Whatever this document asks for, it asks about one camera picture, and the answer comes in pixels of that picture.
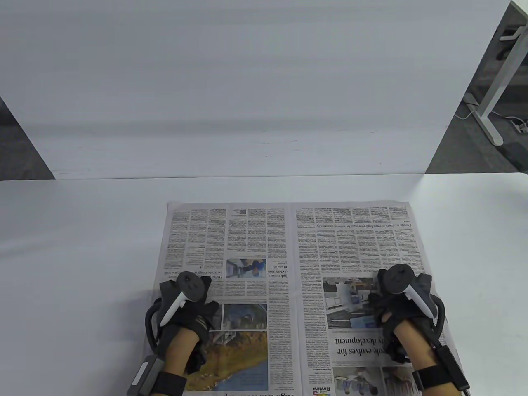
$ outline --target black cable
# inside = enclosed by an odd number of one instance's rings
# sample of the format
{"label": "black cable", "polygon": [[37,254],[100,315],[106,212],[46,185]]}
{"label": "black cable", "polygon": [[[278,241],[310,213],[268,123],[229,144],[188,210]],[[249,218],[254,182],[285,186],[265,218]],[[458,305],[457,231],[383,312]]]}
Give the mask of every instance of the black cable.
{"label": "black cable", "polygon": [[152,304],[152,307],[150,307],[147,310],[147,313],[145,314],[145,332],[147,334],[148,345],[150,345],[150,349],[152,349],[152,352],[154,352],[156,350],[156,347],[158,346],[158,343],[157,343],[158,337],[157,336],[154,337],[154,330],[152,328],[152,318],[154,314],[159,311],[161,306],[162,306],[162,299],[158,298],[154,301],[154,303]]}
{"label": "black cable", "polygon": [[442,330],[444,330],[444,322],[446,321],[446,308],[442,300],[431,294],[431,300],[438,307],[438,319],[436,321],[436,326],[434,326],[433,334],[435,337],[436,343],[435,346],[440,346],[440,336],[442,335]]}

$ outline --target newspaper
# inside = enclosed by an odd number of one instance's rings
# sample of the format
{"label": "newspaper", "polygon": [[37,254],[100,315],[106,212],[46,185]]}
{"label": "newspaper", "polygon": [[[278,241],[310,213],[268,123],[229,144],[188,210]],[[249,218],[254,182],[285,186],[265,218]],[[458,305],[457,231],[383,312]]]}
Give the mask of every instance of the newspaper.
{"label": "newspaper", "polygon": [[419,395],[367,298],[401,262],[430,272],[408,203],[169,203],[156,286],[209,275],[220,304],[185,394]]}

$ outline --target black glove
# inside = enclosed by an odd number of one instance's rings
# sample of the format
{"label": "black glove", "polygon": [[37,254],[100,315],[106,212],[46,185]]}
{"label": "black glove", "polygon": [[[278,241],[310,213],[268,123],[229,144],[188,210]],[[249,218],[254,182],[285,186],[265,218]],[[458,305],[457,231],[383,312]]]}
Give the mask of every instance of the black glove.
{"label": "black glove", "polygon": [[[404,320],[410,320],[418,328],[418,330],[430,341],[435,336],[435,325],[418,306],[409,300],[404,294],[390,294],[387,292],[383,277],[387,271],[380,269],[378,271],[378,284],[380,286],[380,294],[370,293],[369,303],[374,309],[374,318],[378,326],[383,329],[383,337],[385,342],[383,349],[391,358],[399,363],[408,362],[406,353],[400,342],[394,335],[394,329]],[[381,318],[385,313],[391,313],[386,322],[382,322]]]}
{"label": "black glove", "polygon": [[[179,308],[173,317],[161,328],[162,333],[172,326],[185,327],[194,331],[200,338],[200,343],[206,344],[209,340],[209,330],[213,328],[213,316],[218,310],[218,303],[211,301],[206,304],[207,293],[211,285],[211,277],[202,276],[205,292],[202,299],[198,301],[186,301],[182,308]],[[161,321],[161,315],[158,315],[157,322]]]}

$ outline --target white partition wall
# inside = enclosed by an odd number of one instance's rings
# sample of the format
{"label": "white partition wall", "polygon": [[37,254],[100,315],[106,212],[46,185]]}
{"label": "white partition wall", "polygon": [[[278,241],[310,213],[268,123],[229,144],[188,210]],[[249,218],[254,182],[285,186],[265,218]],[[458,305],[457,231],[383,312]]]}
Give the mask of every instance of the white partition wall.
{"label": "white partition wall", "polygon": [[507,0],[7,0],[57,178],[423,173]]}

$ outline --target black wristband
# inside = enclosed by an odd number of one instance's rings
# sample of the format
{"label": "black wristband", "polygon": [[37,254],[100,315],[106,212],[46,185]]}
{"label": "black wristband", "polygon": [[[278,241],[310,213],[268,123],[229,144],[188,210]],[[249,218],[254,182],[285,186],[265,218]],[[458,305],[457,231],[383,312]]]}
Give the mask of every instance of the black wristband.
{"label": "black wristband", "polygon": [[442,366],[431,366],[413,371],[412,376],[419,391],[452,382],[451,377]]}
{"label": "black wristband", "polygon": [[152,393],[160,393],[167,396],[182,396],[185,390],[185,384],[187,384],[187,378],[160,371],[152,387]]}

